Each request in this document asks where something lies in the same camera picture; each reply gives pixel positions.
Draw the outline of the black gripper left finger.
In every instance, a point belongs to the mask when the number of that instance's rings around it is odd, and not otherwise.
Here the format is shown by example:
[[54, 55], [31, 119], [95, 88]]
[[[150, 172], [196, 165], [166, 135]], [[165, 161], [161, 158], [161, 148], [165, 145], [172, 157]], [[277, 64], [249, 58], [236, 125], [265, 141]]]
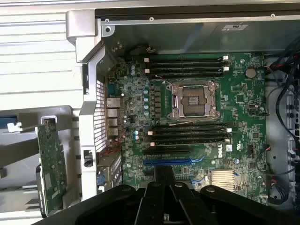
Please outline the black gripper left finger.
[[165, 167], [155, 166], [154, 181], [136, 190], [119, 185], [37, 222], [39, 225], [163, 224]]

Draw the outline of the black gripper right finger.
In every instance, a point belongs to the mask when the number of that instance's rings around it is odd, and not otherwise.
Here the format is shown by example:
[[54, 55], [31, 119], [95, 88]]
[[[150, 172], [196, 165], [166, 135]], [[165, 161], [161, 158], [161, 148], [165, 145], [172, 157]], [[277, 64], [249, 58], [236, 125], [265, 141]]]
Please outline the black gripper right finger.
[[208, 185], [197, 192], [164, 166], [166, 184], [190, 225], [298, 225], [300, 219], [228, 190]]

